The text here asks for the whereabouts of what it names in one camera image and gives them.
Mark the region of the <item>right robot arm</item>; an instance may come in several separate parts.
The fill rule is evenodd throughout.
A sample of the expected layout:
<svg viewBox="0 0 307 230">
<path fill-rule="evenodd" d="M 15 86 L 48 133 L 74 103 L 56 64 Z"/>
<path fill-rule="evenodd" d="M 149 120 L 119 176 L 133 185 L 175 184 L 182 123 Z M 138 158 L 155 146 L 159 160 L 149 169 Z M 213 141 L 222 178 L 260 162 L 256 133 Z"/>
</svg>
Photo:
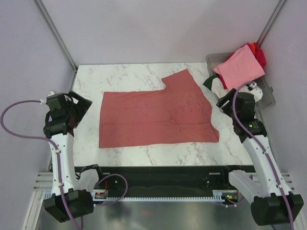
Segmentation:
<svg viewBox="0 0 307 230">
<path fill-rule="evenodd" d="M 294 194 L 282 176 L 272 155 L 264 124 L 255 117 L 254 95 L 232 89 L 219 99 L 217 106 L 233 120 L 234 132 L 247 150 L 258 182 L 244 170 L 234 170 L 220 176 L 224 188 L 233 186 L 250 203 L 254 221 L 259 226 L 288 223 L 294 220 L 304 205 L 301 195 Z"/>
</svg>

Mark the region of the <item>salmon red t shirt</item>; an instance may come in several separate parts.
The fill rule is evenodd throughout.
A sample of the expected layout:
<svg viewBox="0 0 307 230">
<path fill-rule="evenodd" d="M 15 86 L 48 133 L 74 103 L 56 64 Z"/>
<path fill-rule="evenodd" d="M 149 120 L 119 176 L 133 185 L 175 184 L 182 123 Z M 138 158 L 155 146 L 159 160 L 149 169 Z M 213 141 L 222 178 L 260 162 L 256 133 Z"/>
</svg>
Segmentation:
<svg viewBox="0 0 307 230">
<path fill-rule="evenodd" d="M 99 148 L 219 141 L 212 106 L 190 72 L 162 82 L 165 88 L 157 91 L 104 93 Z"/>
</svg>

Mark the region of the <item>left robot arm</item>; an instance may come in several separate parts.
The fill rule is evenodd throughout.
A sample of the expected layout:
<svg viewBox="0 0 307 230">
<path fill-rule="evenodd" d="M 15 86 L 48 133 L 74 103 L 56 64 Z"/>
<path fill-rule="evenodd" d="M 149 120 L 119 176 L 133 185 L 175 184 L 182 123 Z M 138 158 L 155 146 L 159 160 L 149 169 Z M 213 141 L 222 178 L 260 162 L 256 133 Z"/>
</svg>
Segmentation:
<svg viewBox="0 0 307 230">
<path fill-rule="evenodd" d="M 81 218 L 94 210 L 92 191 L 105 184 L 105 176 L 98 165 L 89 165 L 76 174 L 73 161 L 74 130 L 91 106 L 73 91 L 47 96 L 49 111 L 43 128 L 52 155 L 53 182 L 51 197 L 43 204 L 45 210 L 58 222 Z"/>
</svg>

